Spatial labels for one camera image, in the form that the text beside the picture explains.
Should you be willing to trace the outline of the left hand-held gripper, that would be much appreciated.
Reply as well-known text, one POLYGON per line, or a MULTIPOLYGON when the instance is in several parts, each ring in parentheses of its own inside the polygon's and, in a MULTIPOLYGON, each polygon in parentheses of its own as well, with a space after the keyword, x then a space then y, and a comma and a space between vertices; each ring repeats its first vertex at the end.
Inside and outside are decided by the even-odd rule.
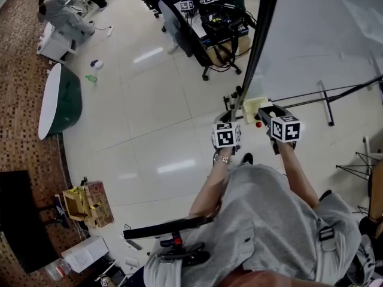
POLYGON ((212 125, 212 143, 215 149, 230 148, 235 155, 241 148, 241 127, 234 110, 220 114, 212 125))

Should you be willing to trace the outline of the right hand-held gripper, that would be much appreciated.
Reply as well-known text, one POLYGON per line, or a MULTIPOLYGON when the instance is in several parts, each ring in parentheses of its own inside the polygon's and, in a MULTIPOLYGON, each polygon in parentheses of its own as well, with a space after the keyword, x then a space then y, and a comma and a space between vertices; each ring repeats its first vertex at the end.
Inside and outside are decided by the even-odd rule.
POLYGON ((257 118, 266 127, 275 154, 279 154, 278 142, 295 149, 301 138, 301 121, 290 111, 278 105, 263 106, 258 109, 257 118))

